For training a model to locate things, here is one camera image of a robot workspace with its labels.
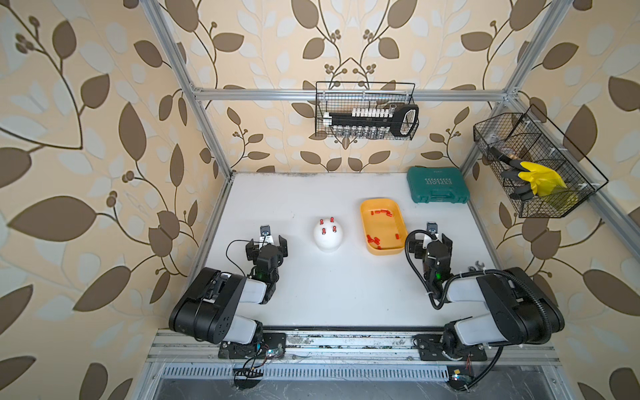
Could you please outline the white dome screw holder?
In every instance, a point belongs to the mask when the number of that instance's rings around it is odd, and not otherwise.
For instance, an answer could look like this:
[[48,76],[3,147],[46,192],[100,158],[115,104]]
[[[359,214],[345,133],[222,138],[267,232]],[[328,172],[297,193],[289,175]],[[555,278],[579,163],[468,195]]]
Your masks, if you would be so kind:
[[320,218],[313,228],[313,240],[316,246],[325,253],[338,250],[343,243],[344,229],[335,217]]

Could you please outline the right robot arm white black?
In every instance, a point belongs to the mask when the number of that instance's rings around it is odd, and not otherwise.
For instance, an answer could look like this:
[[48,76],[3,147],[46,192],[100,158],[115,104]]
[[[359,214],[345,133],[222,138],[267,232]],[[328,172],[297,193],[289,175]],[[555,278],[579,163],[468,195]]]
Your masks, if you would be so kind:
[[480,303],[486,309],[445,324],[431,354],[458,361],[485,344],[543,345],[565,328],[558,306],[521,268],[453,273],[453,241],[423,229],[408,234],[404,254],[434,310],[453,303]]

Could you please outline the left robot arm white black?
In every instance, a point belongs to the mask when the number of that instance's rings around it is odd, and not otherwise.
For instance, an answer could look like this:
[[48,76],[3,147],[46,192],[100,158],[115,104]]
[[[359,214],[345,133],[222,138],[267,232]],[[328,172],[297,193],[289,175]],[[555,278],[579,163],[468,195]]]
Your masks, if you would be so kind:
[[270,235],[250,240],[245,246],[250,274],[223,272],[203,268],[178,300],[168,320],[168,327],[198,341],[212,344],[235,343],[257,346],[263,341],[259,321],[237,314],[238,305],[265,305],[275,293],[279,268],[288,256],[288,241]]

